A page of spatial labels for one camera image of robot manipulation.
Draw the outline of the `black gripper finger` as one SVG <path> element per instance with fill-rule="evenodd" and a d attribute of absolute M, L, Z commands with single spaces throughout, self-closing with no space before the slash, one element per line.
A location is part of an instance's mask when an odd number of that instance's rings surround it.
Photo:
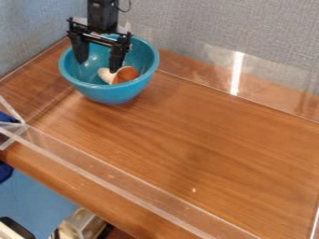
<path fill-rule="evenodd" d="M 126 49 L 122 45 L 115 45 L 109 53 L 109 72 L 116 73 L 122 68 Z"/>
<path fill-rule="evenodd" d="M 79 63 L 83 63 L 88 58 L 89 46 L 80 35 L 68 34 L 72 50 Z"/>

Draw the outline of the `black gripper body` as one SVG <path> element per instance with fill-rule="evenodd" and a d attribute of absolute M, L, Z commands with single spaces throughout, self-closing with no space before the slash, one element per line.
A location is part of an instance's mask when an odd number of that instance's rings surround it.
<path fill-rule="evenodd" d="M 131 33 L 118 28 L 120 0 L 87 0 L 87 17 L 69 17 L 68 34 L 80 35 L 83 40 L 103 46 L 122 45 L 131 49 Z"/>

